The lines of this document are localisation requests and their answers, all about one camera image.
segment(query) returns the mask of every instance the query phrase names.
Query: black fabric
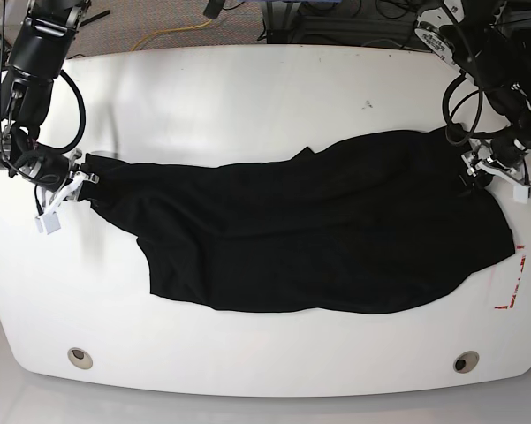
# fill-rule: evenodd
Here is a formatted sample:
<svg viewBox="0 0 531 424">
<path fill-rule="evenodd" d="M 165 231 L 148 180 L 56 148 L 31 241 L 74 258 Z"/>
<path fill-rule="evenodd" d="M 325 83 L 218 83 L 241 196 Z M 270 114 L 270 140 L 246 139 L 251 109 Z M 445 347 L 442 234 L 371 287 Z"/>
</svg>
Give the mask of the black fabric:
<svg viewBox="0 0 531 424">
<path fill-rule="evenodd" d="M 496 200 L 461 183 L 444 129 L 200 168 L 88 155 L 96 213 L 138 236 L 151 292 L 218 310 L 388 314 L 514 254 Z"/>
</svg>

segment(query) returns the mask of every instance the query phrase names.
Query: metal grommet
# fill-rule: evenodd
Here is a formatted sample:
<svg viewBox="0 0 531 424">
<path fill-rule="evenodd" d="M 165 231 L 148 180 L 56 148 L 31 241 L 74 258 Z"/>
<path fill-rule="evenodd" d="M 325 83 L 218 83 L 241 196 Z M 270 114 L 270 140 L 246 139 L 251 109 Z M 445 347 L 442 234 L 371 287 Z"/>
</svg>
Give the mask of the metal grommet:
<svg viewBox="0 0 531 424">
<path fill-rule="evenodd" d="M 453 361 L 453 370 L 459 374 L 467 374 L 477 367 L 479 362 L 479 353 L 477 352 L 465 352 Z"/>
<path fill-rule="evenodd" d="M 67 353 L 69 361 L 77 368 L 90 369 L 92 368 L 92 357 L 80 349 L 79 347 L 73 347 L 69 349 Z"/>
</svg>

